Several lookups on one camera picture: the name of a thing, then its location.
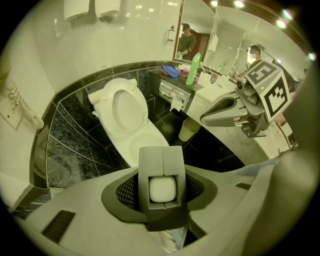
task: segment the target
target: wall outlet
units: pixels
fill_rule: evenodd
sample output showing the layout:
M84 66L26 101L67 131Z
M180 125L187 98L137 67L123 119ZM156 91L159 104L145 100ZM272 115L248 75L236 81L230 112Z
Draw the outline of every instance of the wall outlet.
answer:
M18 129L22 114L8 97L0 103L0 115L15 131Z
M106 69L108 67L108 64L107 63L101 63L100 65L99 65L99 69L101 69L101 70L104 70L104 69Z

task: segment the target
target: mirror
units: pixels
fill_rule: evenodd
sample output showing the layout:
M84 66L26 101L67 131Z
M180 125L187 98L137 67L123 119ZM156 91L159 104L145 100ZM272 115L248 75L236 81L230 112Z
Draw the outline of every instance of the mirror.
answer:
M259 3L184 0L181 24L176 59L191 61L201 53L204 66L232 80L265 60L281 66L287 79L297 84L311 63L308 54L312 50L294 19L284 18ZM183 32L188 25L183 24L189 25L194 44L184 39L189 35L188 30L186 35ZM185 54L186 41L191 41L193 48L189 55L181 56Z

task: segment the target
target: coiled cord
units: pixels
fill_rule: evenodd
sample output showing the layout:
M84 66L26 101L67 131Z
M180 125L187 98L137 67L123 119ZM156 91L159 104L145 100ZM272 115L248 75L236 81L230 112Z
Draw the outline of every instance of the coiled cord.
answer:
M35 128L42 129L44 127L44 121L37 117L36 113L28 106L25 100L22 98L16 85L12 86L8 93L8 98L14 103L15 107L23 114L25 119Z

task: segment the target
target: man wearing cap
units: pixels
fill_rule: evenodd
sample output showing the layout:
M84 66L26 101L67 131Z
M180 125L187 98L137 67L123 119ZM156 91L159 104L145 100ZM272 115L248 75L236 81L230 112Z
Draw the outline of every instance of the man wearing cap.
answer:
M256 64L258 64L260 61L262 61L262 58L261 58L261 50L259 48L259 46L257 45L252 45L250 48L249 48L249 54L250 54L250 59L255 59L254 62L252 62L252 64L250 65L249 69L253 68ZM243 76L245 72L242 72L239 74L239 77Z
M181 53L182 59L186 61L191 60L191 52L196 44L196 37L191 34L190 26L187 23L182 25L183 34L179 40L178 52Z

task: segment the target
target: black cap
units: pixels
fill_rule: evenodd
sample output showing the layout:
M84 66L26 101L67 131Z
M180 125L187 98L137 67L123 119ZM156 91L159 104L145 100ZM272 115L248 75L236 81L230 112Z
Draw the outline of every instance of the black cap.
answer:
M190 29L190 25L187 23L183 23L182 25L182 31L185 31L186 29Z
M255 50L257 50L257 51L259 52L259 54L261 54L261 50L260 50L260 48L259 48L258 45L252 45L252 46L250 46L250 49L255 49Z

